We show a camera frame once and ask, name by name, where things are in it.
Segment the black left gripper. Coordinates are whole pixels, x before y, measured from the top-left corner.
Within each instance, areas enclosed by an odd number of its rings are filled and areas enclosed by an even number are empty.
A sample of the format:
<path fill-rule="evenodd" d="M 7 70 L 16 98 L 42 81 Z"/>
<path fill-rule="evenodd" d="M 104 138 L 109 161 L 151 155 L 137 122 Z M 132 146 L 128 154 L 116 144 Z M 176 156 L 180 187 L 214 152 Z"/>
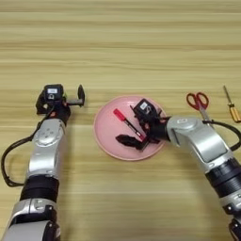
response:
<path fill-rule="evenodd" d="M 67 124 L 68 119 L 71 115 L 71 107 L 73 105 L 78 105 L 82 107 L 85 104 L 85 92 L 82 85 L 78 87 L 78 100 L 70 100 L 70 101 L 53 101 L 45 103 L 44 94 L 41 93 L 36 102 L 37 114 L 44 114 L 45 119 L 58 119 L 61 120 L 64 124 Z"/>

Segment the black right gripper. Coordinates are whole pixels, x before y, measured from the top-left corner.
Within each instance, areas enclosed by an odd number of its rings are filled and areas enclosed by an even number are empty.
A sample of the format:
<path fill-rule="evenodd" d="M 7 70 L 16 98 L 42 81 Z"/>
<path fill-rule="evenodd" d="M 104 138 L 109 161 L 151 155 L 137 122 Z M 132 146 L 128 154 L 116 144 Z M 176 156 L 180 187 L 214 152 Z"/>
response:
<path fill-rule="evenodd" d="M 169 141 L 167 130 L 169 117 L 163 116 L 162 112 L 163 110 L 161 108 L 157 108 L 156 116 L 141 118 L 138 120 L 139 125 L 146 135 L 142 141 L 128 135 L 118 135 L 116 140 L 124 146 L 136 148 L 141 151 L 143 151 L 150 143 L 158 144 L 162 140 Z"/>

